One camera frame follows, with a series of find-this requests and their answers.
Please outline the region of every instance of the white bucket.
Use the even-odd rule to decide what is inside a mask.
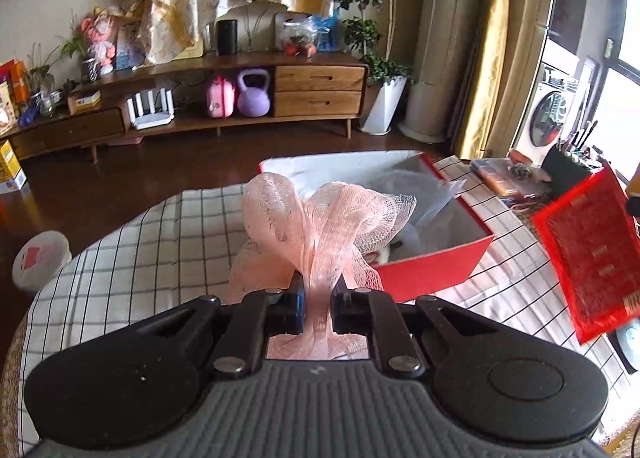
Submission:
[[[389,124],[396,112],[405,84],[406,77],[396,77],[380,88],[376,101],[373,103],[371,112],[361,131],[375,135],[389,132]]]
[[[57,231],[41,232],[15,257],[14,283],[27,294],[37,294],[69,261],[71,252],[66,236]]]

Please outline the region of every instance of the white checkered tablecloth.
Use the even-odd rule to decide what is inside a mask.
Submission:
[[[595,362],[610,386],[609,403],[594,435],[596,442],[606,443],[636,414],[640,380],[630,381],[606,338],[578,345],[556,273],[522,222],[457,158],[436,167],[449,180],[466,179],[462,196],[495,233],[470,279],[438,295]],[[234,255],[247,240],[241,193],[241,185],[184,191],[73,258],[28,312],[22,384],[42,359],[64,348],[203,294],[224,300]],[[22,388],[18,408],[23,454],[38,442],[38,435],[24,407]]]

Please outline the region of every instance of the plastic bag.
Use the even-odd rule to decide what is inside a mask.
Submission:
[[[287,55],[300,55],[311,57],[318,51],[318,36],[320,31],[326,29],[318,27],[313,18],[304,21],[285,21],[284,41],[282,48]]]
[[[580,344],[640,315],[640,240],[626,200],[607,165],[532,218]]]
[[[391,253],[391,260],[403,260],[430,254],[449,247],[446,223],[448,218],[433,225],[434,218],[449,201],[462,192],[465,180],[445,182],[434,174],[392,169],[367,184],[381,193],[415,196],[417,203],[407,225],[394,238],[398,248]]]
[[[331,291],[340,275],[348,288],[382,290],[380,276],[362,254],[387,245],[414,207],[412,196],[343,182],[323,185],[308,200],[279,174],[264,173],[247,184],[242,208],[251,239],[231,269],[229,302],[254,290],[287,288],[294,269],[304,278],[307,298],[304,332],[271,338],[269,358],[325,360],[366,347],[361,336],[333,332]]]

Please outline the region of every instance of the potted plant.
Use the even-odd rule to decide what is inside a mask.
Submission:
[[[60,55],[68,55],[69,59],[71,59],[77,53],[81,60],[80,74],[82,82],[95,83],[98,80],[97,62],[90,53],[90,42],[82,31],[77,16],[72,16],[69,28],[71,29],[71,36],[68,39],[63,39],[64,43],[62,44]]]
[[[375,22],[364,17],[364,10],[369,5],[380,6],[382,0],[337,1],[342,8],[349,8],[351,3],[356,3],[360,11],[359,18],[344,21],[344,39],[351,50],[359,52],[362,55],[362,61],[369,66],[364,123],[361,124],[361,129],[370,134],[386,134],[390,131],[391,118],[396,112],[410,72],[407,66],[390,59],[396,32],[398,0],[389,0],[389,19],[384,55],[377,54],[374,49],[382,37]]]
[[[24,73],[24,79],[29,86],[31,99],[29,102],[30,108],[40,106],[40,94],[44,90],[47,95],[53,91],[55,86],[55,79],[53,74],[49,73],[50,68],[56,63],[57,59],[49,62],[51,56],[60,48],[59,46],[54,48],[47,58],[42,60],[42,45],[33,43],[31,47],[31,54],[27,55],[27,66]]]

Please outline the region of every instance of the pink plush toy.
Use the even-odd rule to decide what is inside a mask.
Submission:
[[[89,54],[95,57],[100,65],[100,75],[111,73],[113,71],[111,59],[116,55],[116,47],[109,41],[113,30],[111,16],[101,12],[94,18],[86,18],[80,25],[80,29],[91,44]]]

